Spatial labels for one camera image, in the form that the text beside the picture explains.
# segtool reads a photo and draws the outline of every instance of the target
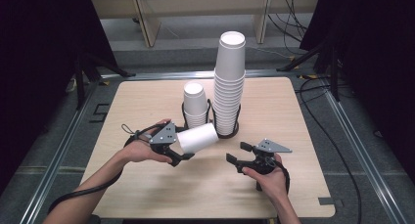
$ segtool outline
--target tall cup stack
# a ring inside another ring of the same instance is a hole
[[[245,81],[245,36],[228,31],[220,36],[214,68],[215,127],[219,135],[234,132]]]

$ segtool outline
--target stack of paper cups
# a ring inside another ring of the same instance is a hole
[[[245,36],[237,31],[221,35],[214,69],[215,126],[219,135],[233,133],[245,80]]]
[[[183,110],[189,128],[207,123],[208,100],[201,83],[190,81],[185,84]]]

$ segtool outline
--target gray floor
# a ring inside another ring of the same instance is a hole
[[[311,15],[299,15],[300,21],[308,25]],[[284,45],[284,36],[271,22],[267,25],[264,44],[257,44],[254,39],[254,30],[250,16],[229,17],[188,17],[162,19],[162,26],[155,47],[147,48],[137,23],[131,20],[102,21],[111,46],[115,52],[118,64],[139,77],[157,76],[174,77],[170,73],[195,73],[195,71],[212,71],[217,52],[218,37],[227,30],[243,32],[247,38],[247,69],[252,73],[264,75],[288,76],[296,90],[304,83],[298,78],[300,74],[311,74],[313,62],[300,65],[299,69],[291,72],[277,72],[275,68],[287,65],[287,57],[296,56],[290,53]],[[286,39],[290,50],[303,53],[298,49],[299,43],[291,38]],[[102,74],[112,74],[102,69]],[[89,156],[95,146],[103,123],[94,123],[91,120],[100,119],[94,111],[99,104],[111,104],[120,80],[111,79],[107,85],[99,85],[91,96],[85,113],[79,122],[79,127],[69,144],[69,150],[61,164],[53,185],[45,197],[35,223],[41,223],[46,215],[49,204],[59,195],[70,192],[75,188],[82,177]],[[397,206],[405,216],[407,223],[415,223],[415,187],[393,156],[391,149],[376,137],[373,124],[365,109],[347,84],[341,81],[341,105],[344,107],[354,129],[358,133],[365,149],[370,154],[380,174],[386,180]],[[319,80],[311,81],[306,88],[320,85]],[[85,84],[87,89],[92,84]],[[391,223],[377,191],[368,179],[368,174],[362,168],[350,142],[337,120],[332,106],[325,95],[326,89],[317,88],[303,93],[307,105],[316,116],[325,130],[334,139],[340,149],[346,164],[355,178],[361,195],[362,223]],[[311,219],[302,218],[302,223],[356,223],[357,196],[345,165],[327,136],[318,127],[315,120],[301,103],[301,110],[305,118],[312,142],[319,158],[330,193],[336,202],[336,214],[331,218]],[[21,168],[9,184],[6,192],[0,199],[0,223],[19,223],[28,206],[32,194],[44,174],[47,166],[58,149],[73,115],[75,114],[76,94],[69,92],[56,110],[55,116],[47,125],[48,131],[40,135],[27,154]],[[99,112],[106,112],[109,106],[99,108]],[[102,223],[121,223],[121,220],[107,219]]]

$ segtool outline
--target finger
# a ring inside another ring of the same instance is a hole
[[[243,167],[242,171],[244,172],[245,175],[248,175],[249,177],[253,178],[256,181],[261,179],[261,175],[251,168]]]
[[[274,157],[275,157],[275,160],[277,160],[278,162],[280,162],[280,163],[283,163],[283,160],[282,160],[282,158],[281,158],[281,156],[280,155],[278,155],[278,154],[274,154]]]
[[[138,136],[138,138],[141,141],[145,142],[145,143],[148,143],[149,142],[149,138],[146,135],[144,135],[144,134],[141,134],[140,136]]]
[[[136,139],[136,140],[132,141],[130,144],[135,144],[135,145],[144,144],[145,146],[150,147],[149,142],[147,142],[147,141],[145,141],[145,140],[142,140],[141,138],[140,138],[140,139]]]
[[[158,162],[167,162],[167,163],[172,163],[173,160],[171,160],[170,157],[166,157],[160,154],[152,154],[150,159],[158,161]]]
[[[171,119],[166,118],[166,119],[162,119],[159,122],[157,122],[156,124],[164,124],[164,123],[168,123],[171,122]],[[153,132],[155,132],[156,130],[160,130],[159,128],[153,128],[147,131],[148,134],[153,134]]]

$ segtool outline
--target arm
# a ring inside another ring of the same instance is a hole
[[[154,153],[148,143],[137,140],[115,153],[75,190],[80,191],[102,185],[118,175],[129,162],[146,159],[171,162],[171,158]],[[86,223],[105,192],[106,190],[103,190],[61,202],[49,213],[43,223]]]
[[[275,154],[275,159],[281,162],[281,157]],[[271,173],[261,175],[248,167],[242,169],[244,174],[255,179],[261,186],[262,191],[269,197],[274,205],[281,223],[300,223],[285,186],[285,176],[281,168],[275,168]]]

